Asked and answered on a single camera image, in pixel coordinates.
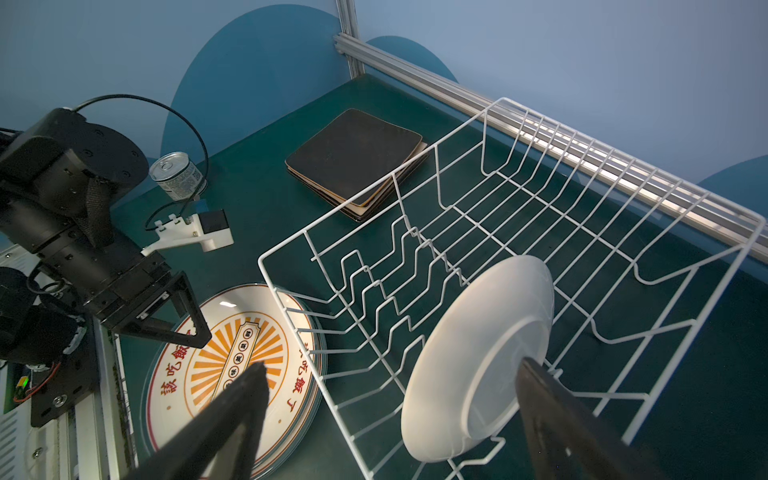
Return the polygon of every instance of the white dish rack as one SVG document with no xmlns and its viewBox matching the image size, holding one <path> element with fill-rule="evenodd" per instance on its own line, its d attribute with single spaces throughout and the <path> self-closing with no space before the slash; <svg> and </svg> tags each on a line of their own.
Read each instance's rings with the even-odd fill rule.
<svg viewBox="0 0 768 480">
<path fill-rule="evenodd" d="M 515 112 L 524 126 L 506 142 L 489 125 L 498 112 Z M 630 408 L 628 421 L 612 424 L 631 443 L 765 219 L 507 98 L 422 155 L 434 161 L 416 178 L 398 183 L 405 164 L 388 176 L 396 199 L 370 220 L 351 226 L 339 212 L 366 188 L 259 259 L 286 320 L 299 310 L 280 303 L 279 291 L 307 300 L 312 311 L 301 313 L 323 327 L 294 333 L 326 335 L 325 350 L 300 347 L 328 355 L 325 375 L 310 367 L 363 476 L 464 478 L 503 450 L 505 429 L 461 458 L 419 463 L 403 446 L 399 413 L 410 369 L 447 306 L 489 266 L 524 253 L 542 258 L 554 279 L 545 365 L 595 415 Z M 706 236 L 681 221 L 705 204 L 747 235 L 688 243 Z M 656 336 L 664 348 L 649 348 Z M 584 358 L 601 363 L 581 373 Z"/>
</svg>

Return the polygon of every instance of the decorative plate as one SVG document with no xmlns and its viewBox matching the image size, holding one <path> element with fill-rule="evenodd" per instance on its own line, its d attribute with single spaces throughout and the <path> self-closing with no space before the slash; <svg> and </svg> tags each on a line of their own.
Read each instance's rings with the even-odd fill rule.
<svg viewBox="0 0 768 480">
<path fill-rule="evenodd" d="M 292 296 L 280 293 L 280 299 L 290 308 L 306 309 Z M 211 341 L 203 349 L 168 344 L 151 374 L 146 397 L 149 439 L 156 450 L 162 447 L 245 368 L 263 362 L 270 403 L 252 478 L 264 476 L 293 451 L 319 405 L 310 362 L 267 285 L 235 286 L 203 303 L 201 310 Z M 296 328 L 316 328 L 306 315 L 289 315 Z M 194 333 L 191 320 L 177 331 Z M 325 348 L 322 335 L 302 332 L 300 338 L 308 350 Z M 325 356 L 316 357 L 322 374 Z"/>
</svg>

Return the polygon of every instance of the orange sunburst pattern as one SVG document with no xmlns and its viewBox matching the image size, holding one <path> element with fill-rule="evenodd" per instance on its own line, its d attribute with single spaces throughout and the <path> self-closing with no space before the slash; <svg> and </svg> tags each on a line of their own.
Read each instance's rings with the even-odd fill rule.
<svg viewBox="0 0 768 480">
<path fill-rule="evenodd" d="M 287 363 L 285 334 L 272 317 L 258 312 L 243 313 L 217 325 L 211 332 L 213 337 L 210 342 L 203 349 L 194 351 L 185 382 L 185 398 L 190 412 L 200 411 L 214 398 L 238 329 L 245 323 L 255 323 L 259 326 L 259 336 L 253 346 L 248 365 L 264 362 L 267 367 L 266 380 L 270 386 L 270 396 L 273 396 L 275 388 L 279 388 Z"/>
<path fill-rule="evenodd" d="M 270 389 L 274 389 L 280 381 L 280 374 L 282 373 L 282 369 L 279 366 L 275 367 L 275 365 L 283 365 L 286 356 L 285 338 L 280 335 L 282 332 L 279 332 L 280 328 L 274 320 L 263 319 L 260 326 L 261 334 L 253 347 L 248 365 L 264 362 L 264 365 L 269 367 L 266 369 L 266 382 Z"/>
</svg>

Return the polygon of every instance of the wall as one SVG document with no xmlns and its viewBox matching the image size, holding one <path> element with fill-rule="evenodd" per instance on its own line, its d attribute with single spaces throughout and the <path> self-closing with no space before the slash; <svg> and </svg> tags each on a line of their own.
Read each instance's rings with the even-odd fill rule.
<svg viewBox="0 0 768 480">
<path fill-rule="evenodd" d="M 356 0 L 356 10 L 363 41 L 433 71 L 436 60 L 471 90 L 686 180 L 768 153 L 766 2 Z M 765 184 L 768 169 L 750 165 Z M 733 190 L 733 175 L 725 182 L 708 187 Z"/>
<path fill-rule="evenodd" d="M 333 0 L 7 2 L 0 15 L 0 126 L 110 93 L 170 104 L 211 154 L 349 80 Z M 82 113 L 154 159 L 201 149 L 186 126 L 132 100 Z M 152 187 L 147 182 L 135 194 Z"/>
</svg>

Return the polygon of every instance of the white bowl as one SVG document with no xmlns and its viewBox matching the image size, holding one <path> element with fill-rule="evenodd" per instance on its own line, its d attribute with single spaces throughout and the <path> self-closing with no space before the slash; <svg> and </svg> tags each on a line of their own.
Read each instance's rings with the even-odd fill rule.
<svg viewBox="0 0 768 480">
<path fill-rule="evenodd" d="M 455 457 L 506 425 L 520 361 L 544 361 L 553 306 L 549 269 L 528 255 L 496 263 L 458 296 L 408 382 L 401 430 L 414 458 Z"/>
</svg>

